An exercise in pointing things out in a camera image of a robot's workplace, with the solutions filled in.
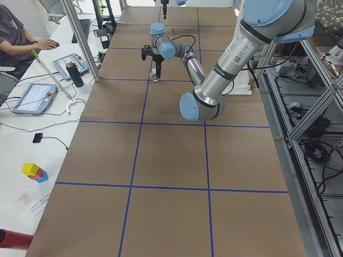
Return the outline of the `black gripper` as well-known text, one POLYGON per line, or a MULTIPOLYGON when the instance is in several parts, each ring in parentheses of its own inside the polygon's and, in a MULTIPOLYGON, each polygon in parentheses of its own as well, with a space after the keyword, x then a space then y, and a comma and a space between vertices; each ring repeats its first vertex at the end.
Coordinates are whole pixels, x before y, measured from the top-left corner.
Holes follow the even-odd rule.
POLYGON ((156 77, 160 79, 161 77, 161 70, 162 70, 162 62, 165 60, 160 54, 152 53, 152 59, 155 62, 155 69, 156 69, 156 77))
POLYGON ((160 2, 162 4, 163 18, 167 19, 167 4, 168 4, 168 0, 160 0, 160 2))

